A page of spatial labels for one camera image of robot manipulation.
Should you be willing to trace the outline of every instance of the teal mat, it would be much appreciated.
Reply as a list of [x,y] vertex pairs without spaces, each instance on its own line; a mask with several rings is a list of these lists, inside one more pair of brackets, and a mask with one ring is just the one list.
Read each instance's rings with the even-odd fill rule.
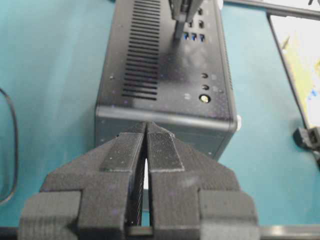
[[141,221],[142,226],[150,226],[150,215],[149,212],[143,211],[142,212],[142,221]]
[[[12,97],[20,140],[18,190],[0,207],[0,226],[17,226],[46,174],[93,148],[113,10],[110,0],[0,1],[0,87]],[[320,174],[292,140],[302,120],[266,14],[225,6],[223,22],[243,126],[221,162],[254,198],[261,224],[319,223]],[[11,177],[3,166],[12,157],[12,126],[2,98],[0,114],[3,189]]]

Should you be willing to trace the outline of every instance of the usb port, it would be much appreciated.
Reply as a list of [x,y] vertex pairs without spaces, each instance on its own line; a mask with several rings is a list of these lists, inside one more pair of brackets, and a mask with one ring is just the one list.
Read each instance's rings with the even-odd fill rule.
[[194,26],[194,20],[191,20],[191,22],[188,23],[189,28],[192,28]]
[[199,34],[199,38],[201,42],[205,41],[205,35],[204,34]]
[[183,33],[183,38],[184,38],[184,40],[188,40],[189,39],[189,33],[184,32]]
[[204,29],[205,28],[205,23],[202,20],[199,20],[199,28]]
[[193,41],[197,40],[197,34],[196,34],[196,33],[192,33],[192,34],[191,34],[191,39],[192,39]]

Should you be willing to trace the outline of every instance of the vent grille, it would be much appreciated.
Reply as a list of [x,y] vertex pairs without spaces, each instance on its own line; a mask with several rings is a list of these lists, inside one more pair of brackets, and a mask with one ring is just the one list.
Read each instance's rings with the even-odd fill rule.
[[123,97],[157,100],[161,0],[135,0]]

